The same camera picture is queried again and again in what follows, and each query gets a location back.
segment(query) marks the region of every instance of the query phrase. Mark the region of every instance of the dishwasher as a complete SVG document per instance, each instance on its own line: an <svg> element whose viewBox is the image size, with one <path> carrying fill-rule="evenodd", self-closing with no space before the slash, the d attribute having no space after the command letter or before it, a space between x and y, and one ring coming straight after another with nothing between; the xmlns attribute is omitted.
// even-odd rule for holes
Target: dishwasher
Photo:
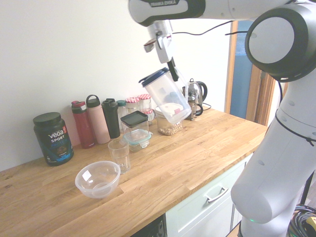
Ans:
<svg viewBox="0 0 316 237"><path fill-rule="evenodd" d="M167 237L166 218L162 215L131 237Z"/></svg>

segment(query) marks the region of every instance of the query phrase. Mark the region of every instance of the black water bottle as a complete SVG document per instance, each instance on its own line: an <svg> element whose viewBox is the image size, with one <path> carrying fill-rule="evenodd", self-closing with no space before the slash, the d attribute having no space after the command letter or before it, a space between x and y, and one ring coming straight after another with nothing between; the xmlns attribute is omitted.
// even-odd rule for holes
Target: black water bottle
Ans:
<svg viewBox="0 0 316 237"><path fill-rule="evenodd" d="M115 102L115 99L106 99L102 103L102 109L111 139L120 136L118 107L119 105Z"/></svg>

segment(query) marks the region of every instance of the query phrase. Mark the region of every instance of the wooden door frame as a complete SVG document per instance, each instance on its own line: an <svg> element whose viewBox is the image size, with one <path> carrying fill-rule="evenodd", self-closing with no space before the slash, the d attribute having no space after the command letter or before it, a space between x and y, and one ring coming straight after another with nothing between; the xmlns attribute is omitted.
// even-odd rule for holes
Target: wooden door frame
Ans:
<svg viewBox="0 0 316 237"><path fill-rule="evenodd" d="M238 21L234 21L231 24L231 32L238 31ZM225 112L227 114L231 111L232 92L233 92L233 79L235 69L235 54L236 54L237 34L230 36L230 48L228 59L228 70L226 80L226 96L225 96Z"/></svg>
<svg viewBox="0 0 316 237"><path fill-rule="evenodd" d="M238 31L238 21L231 25L231 32ZM237 34L231 35L230 54L226 84L225 112L230 113L233 92ZM253 65L250 79L246 119L268 125L275 80Z"/></svg>

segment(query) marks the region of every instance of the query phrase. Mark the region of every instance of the drawer handle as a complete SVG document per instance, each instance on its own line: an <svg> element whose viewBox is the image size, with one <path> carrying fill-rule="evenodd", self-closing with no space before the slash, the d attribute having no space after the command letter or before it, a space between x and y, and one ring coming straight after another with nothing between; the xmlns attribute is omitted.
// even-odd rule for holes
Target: drawer handle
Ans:
<svg viewBox="0 0 316 237"><path fill-rule="evenodd" d="M227 191L228 191L229 188L224 188L222 187L221 189L221 193L219 195L217 195L216 197L214 198L210 198L208 195L205 195L207 197L207 202L208 203L211 203L211 202L214 202L216 201L217 199L219 199L220 197L222 197Z"/></svg>

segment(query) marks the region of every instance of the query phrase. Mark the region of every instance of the plastic bowl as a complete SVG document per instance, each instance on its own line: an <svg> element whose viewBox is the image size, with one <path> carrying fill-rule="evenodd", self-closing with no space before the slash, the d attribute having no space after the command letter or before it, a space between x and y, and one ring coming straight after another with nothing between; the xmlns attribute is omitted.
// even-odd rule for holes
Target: plastic bowl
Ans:
<svg viewBox="0 0 316 237"><path fill-rule="evenodd" d="M76 187L89 198L105 198L119 183L120 168L112 161L99 161L83 168L76 176Z"/></svg>

